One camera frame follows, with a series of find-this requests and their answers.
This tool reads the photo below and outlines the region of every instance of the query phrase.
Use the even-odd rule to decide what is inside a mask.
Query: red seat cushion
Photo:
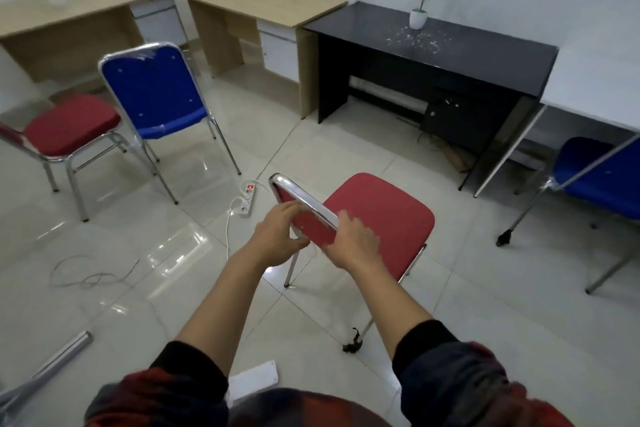
[[[364,172],[342,184],[324,206],[336,214],[347,210],[380,237],[380,255],[396,280],[409,268],[435,224],[427,206],[393,184]],[[293,223],[313,235],[308,238],[316,245],[332,243],[335,232],[319,227],[317,221],[314,226],[311,221],[315,220],[310,215],[301,214]]]
[[[76,94],[38,115],[24,129],[29,142],[48,156],[69,155],[113,130],[120,115],[97,96]]]

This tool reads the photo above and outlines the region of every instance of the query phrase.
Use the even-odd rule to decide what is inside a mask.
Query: white desk
[[[474,197],[478,197],[550,106],[640,132],[640,66],[592,53],[560,49],[540,103]],[[607,156],[629,143],[628,140]]]

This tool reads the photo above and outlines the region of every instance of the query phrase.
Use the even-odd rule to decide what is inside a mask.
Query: blue chair
[[[107,54],[98,63],[98,69],[129,117],[147,157],[148,149],[160,161],[147,140],[161,139],[205,120],[214,140],[216,129],[237,173],[241,174],[178,46],[153,42]]]
[[[584,137],[567,140],[560,149],[551,175],[527,209],[498,237],[497,246],[510,243],[513,230],[529,213],[538,197],[548,189],[564,190],[566,194],[601,206],[612,214],[640,220],[640,133],[618,147]],[[593,293],[627,265],[634,252],[614,264],[585,292]]]

